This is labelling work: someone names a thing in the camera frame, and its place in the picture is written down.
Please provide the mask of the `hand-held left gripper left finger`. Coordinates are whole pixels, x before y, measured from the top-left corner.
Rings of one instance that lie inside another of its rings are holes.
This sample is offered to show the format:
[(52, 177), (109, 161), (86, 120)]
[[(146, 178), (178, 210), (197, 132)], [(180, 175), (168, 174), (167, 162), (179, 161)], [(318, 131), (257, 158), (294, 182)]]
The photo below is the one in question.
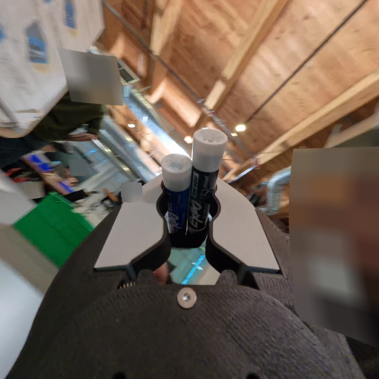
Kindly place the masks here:
[(125, 270), (135, 280), (141, 270), (155, 271), (169, 258), (163, 181), (126, 182), (122, 205), (94, 265), (97, 271)]

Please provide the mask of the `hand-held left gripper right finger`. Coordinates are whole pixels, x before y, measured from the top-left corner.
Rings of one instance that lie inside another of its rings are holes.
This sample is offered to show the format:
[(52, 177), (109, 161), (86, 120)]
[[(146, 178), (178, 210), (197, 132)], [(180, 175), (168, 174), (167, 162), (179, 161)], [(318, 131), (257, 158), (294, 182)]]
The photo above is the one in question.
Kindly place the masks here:
[(217, 179), (210, 214), (205, 255), (214, 269), (233, 271), (238, 282), (251, 272), (280, 272), (254, 206), (222, 179)]

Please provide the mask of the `black marker tie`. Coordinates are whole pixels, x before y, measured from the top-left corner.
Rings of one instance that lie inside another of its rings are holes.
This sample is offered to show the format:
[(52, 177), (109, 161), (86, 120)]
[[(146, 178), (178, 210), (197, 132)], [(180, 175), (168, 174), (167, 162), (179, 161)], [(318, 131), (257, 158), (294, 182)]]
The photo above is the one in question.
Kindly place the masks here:
[(169, 234), (170, 244), (175, 249), (192, 249), (199, 248), (206, 240), (208, 235), (208, 229), (204, 229), (198, 232), (186, 234), (175, 233)]

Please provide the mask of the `blue dry erase marker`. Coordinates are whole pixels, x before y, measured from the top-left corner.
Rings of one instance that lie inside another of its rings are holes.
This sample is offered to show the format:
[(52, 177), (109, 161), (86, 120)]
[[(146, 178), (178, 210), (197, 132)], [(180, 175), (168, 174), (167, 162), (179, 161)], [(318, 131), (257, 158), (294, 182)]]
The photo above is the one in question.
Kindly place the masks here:
[(191, 159), (182, 154), (169, 154), (161, 161), (163, 186), (168, 204), (171, 234), (185, 235), (192, 174)]

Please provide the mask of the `green plastic bin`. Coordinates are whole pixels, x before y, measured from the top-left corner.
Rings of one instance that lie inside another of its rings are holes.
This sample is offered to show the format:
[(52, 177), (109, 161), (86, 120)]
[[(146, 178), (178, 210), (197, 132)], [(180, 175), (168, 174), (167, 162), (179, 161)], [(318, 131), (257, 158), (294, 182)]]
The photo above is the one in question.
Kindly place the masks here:
[(14, 224), (51, 263), (61, 268), (94, 226), (72, 204), (53, 192)]

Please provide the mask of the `black dry erase marker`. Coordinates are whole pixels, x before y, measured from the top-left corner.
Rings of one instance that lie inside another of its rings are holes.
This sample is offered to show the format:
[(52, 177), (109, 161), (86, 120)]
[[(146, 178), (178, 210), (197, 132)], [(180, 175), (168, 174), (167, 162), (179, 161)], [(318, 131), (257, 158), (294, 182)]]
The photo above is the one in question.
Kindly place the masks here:
[(208, 128), (197, 130), (193, 135), (188, 213), (191, 234), (206, 227), (227, 140), (223, 132)]

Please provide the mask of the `grey desk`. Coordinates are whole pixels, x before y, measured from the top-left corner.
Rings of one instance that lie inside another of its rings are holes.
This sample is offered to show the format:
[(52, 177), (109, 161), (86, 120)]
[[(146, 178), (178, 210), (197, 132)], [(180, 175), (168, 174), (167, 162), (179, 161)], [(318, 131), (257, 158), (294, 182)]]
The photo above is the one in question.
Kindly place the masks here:
[(58, 268), (13, 227), (35, 206), (1, 171), (0, 183), (0, 377), (20, 354)]

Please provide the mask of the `ceiling vent grille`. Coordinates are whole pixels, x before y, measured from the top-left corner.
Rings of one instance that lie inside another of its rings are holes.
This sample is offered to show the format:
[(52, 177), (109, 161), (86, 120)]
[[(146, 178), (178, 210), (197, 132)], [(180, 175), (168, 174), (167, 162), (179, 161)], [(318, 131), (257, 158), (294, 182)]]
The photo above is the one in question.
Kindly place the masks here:
[(117, 67), (123, 85), (133, 86), (140, 82), (140, 78), (120, 59), (117, 59)]

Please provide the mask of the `bent silver duct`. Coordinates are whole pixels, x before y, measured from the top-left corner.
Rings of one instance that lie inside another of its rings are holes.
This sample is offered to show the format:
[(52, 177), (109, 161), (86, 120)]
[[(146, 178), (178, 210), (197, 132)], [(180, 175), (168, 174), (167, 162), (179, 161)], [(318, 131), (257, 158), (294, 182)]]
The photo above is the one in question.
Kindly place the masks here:
[(260, 210), (267, 216), (276, 215), (281, 209), (283, 187), (290, 182), (291, 166), (276, 172), (267, 182), (266, 205)]

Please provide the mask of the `large sheet metal duct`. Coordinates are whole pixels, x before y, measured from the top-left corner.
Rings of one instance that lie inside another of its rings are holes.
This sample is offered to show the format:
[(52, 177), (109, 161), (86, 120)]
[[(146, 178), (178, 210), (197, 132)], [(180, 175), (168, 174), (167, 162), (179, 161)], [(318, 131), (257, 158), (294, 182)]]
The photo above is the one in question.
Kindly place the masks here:
[(147, 127), (159, 143), (169, 152), (191, 157), (192, 145), (187, 144), (179, 132), (131, 86), (123, 86), (123, 101), (131, 113)]

